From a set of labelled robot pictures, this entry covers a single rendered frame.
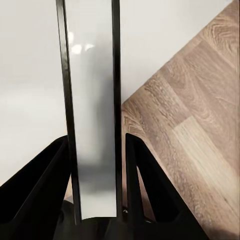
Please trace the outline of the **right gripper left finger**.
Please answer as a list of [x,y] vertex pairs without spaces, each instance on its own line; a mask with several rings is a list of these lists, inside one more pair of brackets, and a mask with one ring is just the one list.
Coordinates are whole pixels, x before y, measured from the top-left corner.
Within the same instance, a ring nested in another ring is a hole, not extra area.
[[0,240],[53,240],[70,176],[65,135],[0,186]]

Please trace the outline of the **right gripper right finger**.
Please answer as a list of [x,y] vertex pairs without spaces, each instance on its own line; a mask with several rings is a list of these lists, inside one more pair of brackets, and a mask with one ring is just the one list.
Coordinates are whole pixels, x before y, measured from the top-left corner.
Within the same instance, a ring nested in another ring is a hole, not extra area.
[[[210,240],[145,142],[125,134],[129,240]],[[145,220],[139,168],[157,223]]]

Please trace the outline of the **hardback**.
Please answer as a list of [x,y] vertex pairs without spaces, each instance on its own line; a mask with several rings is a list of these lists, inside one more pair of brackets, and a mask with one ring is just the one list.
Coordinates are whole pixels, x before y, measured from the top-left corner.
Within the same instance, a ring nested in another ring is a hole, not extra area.
[[120,0],[55,0],[75,224],[123,220]]

